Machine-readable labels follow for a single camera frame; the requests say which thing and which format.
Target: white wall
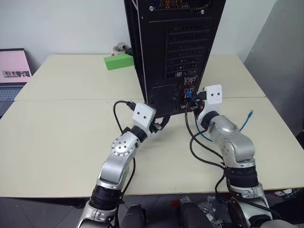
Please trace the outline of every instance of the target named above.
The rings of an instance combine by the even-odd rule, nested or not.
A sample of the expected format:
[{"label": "white wall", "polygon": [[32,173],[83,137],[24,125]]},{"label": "white wall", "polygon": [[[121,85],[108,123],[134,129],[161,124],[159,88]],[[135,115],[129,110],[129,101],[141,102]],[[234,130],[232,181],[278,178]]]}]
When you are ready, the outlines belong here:
[{"label": "white wall", "polygon": [[[213,54],[244,61],[276,0],[227,0]],[[106,54],[130,43],[123,0],[0,0],[0,48],[25,48],[37,69],[54,53]]]}]

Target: black computer case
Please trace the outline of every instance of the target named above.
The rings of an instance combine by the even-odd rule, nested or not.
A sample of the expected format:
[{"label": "black computer case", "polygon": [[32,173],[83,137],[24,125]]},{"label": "black computer case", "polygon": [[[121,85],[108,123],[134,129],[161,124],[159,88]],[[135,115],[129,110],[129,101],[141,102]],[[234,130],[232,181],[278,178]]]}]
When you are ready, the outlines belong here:
[{"label": "black computer case", "polygon": [[197,91],[225,0],[124,0],[134,64],[156,117],[185,112]]}]

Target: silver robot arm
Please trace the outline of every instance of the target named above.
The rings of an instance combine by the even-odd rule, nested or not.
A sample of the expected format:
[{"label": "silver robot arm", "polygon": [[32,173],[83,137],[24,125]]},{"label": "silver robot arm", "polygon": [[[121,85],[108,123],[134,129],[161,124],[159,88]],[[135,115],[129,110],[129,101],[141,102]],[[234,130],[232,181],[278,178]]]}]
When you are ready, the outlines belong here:
[{"label": "silver robot arm", "polygon": [[77,228],[110,228],[122,188],[129,172],[130,161],[140,144],[150,138],[152,131],[162,127],[153,123],[156,111],[146,104],[137,104],[133,113],[133,127],[117,137],[110,148],[98,175],[90,200],[86,203]]},{"label": "silver robot arm", "polygon": [[286,222],[275,222],[269,211],[254,206],[269,208],[263,186],[257,179],[255,148],[234,123],[219,115],[221,86],[207,86],[205,93],[204,109],[197,115],[197,120],[222,152],[227,188],[232,194],[228,202],[232,220],[237,226],[245,228],[260,227],[261,224],[264,228],[287,228]]}]

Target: black cable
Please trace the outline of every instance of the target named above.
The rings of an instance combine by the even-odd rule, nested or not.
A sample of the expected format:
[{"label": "black cable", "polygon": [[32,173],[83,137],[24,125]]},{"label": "black cable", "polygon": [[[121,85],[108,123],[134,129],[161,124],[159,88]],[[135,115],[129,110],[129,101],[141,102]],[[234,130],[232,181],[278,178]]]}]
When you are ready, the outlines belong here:
[{"label": "black cable", "polygon": [[214,188],[214,189],[215,189],[215,197],[216,197],[216,199],[217,199],[219,202],[221,202],[221,203],[227,205],[227,203],[221,198],[221,196],[219,195],[219,192],[218,192],[218,186],[219,186],[219,184],[224,180],[224,178],[225,178],[225,174],[223,174],[222,177],[219,179],[219,181],[218,181],[217,184],[215,185],[215,188]]},{"label": "black cable", "polygon": [[217,153],[216,151],[214,151],[213,149],[205,146],[204,144],[202,144],[192,133],[190,127],[189,127],[189,122],[188,122],[188,107],[189,107],[189,103],[187,103],[187,106],[186,106],[186,111],[185,111],[185,122],[186,122],[186,127],[188,129],[188,132],[189,134],[191,135],[192,139],[194,139],[200,146],[202,146],[203,148],[205,148],[206,150],[210,151],[211,153],[215,154],[216,156],[218,156],[221,160],[223,160],[223,157]]},{"label": "black cable", "polygon": [[[122,129],[122,127],[121,127],[121,125],[119,123],[119,120],[117,118],[117,115],[116,115],[116,106],[119,103],[124,103],[124,104],[127,105],[127,104],[129,104],[129,102],[127,102],[127,101],[116,101],[114,103],[114,105],[113,105],[113,113],[114,113],[115,120],[117,122],[117,125],[119,127],[120,132],[123,133],[123,129]],[[123,200],[124,194],[127,191],[128,187],[129,187],[129,185],[130,185],[130,183],[131,183],[131,181],[133,179],[133,176],[135,174],[135,168],[136,168],[136,161],[135,161],[135,157],[134,157],[133,158],[133,170],[132,170],[132,174],[131,174],[131,176],[130,176],[130,178],[129,178],[129,180],[128,180],[128,182],[127,182],[127,184],[126,184],[126,186],[125,186],[125,188],[124,188],[124,190],[122,192],[122,199],[121,200]],[[117,205],[117,210],[116,210],[116,213],[115,213],[115,219],[114,219],[114,227],[115,228],[120,228],[120,226],[119,226],[119,220],[118,220],[118,210],[119,210],[119,204]]]},{"label": "black cable", "polygon": [[132,170],[132,174],[131,174],[131,177],[130,177],[128,183],[126,184],[126,186],[125,186],[125,188],[123,190],[123,196],[124,196],[125,192],[127,191],[128,187],[129,187],[129,185],[130,185],[130,183],[131,183],[131,181],[133,179],[133,176],[135,174],[135,168],[136,168],[136,162],[135,162],[135,157],[134,157],[133,158],[133,170]]},{"label": "black cable", "polygon": [[115,120],[116,120],[116,122],[117,122],[117,125],[118,125],[118,127],[119,127],[120,132],[123,133],[123,129],[122,129],[122,127],[121,127],[121,125],[120,125],[120,123],[119,123],[119,121],[118,121],[117,115],[116,115],[116,105],[118,105],[119,103],[128,104],[128,102],[127,102],[127,101],[116,101],[116,102],[114,103],[114,105],[113,105],[113,113],[114,113]]},{"label": "black cable", "polygon": [[209,164],[209,165],[214,165],[214,166],[217,166],[217,167],[221,168],[222,170],[225,170],[225,167],[223,167],[223,166],[221,166],[221,165],[219,165],[219,164],[217,164],[217,163],[214,163],[214,162],[211,162],[211,161],[204,160],[204,159],[198,157],[198,156],[194,153],[193,148],[192,148],[193,140],[195,140],[195,138],[196,138],[198,135],[200,135],[201,133],[204,133],[204,132],[205,132],[205,130],[204,130],[204,131],[201,131],[201,132],[198,132],[197,134],[195,134],[195,135],[191,138],[189,147],[190,147],[190,151],[191,151],[192,155],[193,155],[197,160],[199,160],[199,161],[201,161],[201,162],[204,162],[204,163]]}]

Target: beige tabletop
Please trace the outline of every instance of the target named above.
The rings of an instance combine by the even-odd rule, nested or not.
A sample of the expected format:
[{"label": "beige tabletop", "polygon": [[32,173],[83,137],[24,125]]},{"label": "beige tabletop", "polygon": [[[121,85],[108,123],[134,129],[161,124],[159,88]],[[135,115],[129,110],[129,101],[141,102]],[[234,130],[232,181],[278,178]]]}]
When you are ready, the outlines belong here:
[{"label": "beige tabletop", "polygon": [[[51,55],[15,100],[142,99],[134,67],[107,70],[106,56]],[[210,56],[200,87],[216,84],[226,98],[265,96],[236,55]]]},{"label": "beige tabletop", "polygon": [[[119,135],[113,102],[15,102],[0,120],[0,196],[90,196],[110,145]],[[240,126],[251,109],[254,112],[243,133],[255,145],[259,181],[266,190],[304,186],[304,151],[267,98],[226,98],[221,113]],[[130,109],[120,105],[117,113],[123,127],[131,126]],[[195,132],[191,114],[190,124]],[[196,160],[189,141],[184,116],[173,116],[162,132],[138,149],[127,194],[213,192],[222,172]],[[194,150],[204,159],[219,162],[197,145]],[[227,189],[221,184],[219,190]]]}]

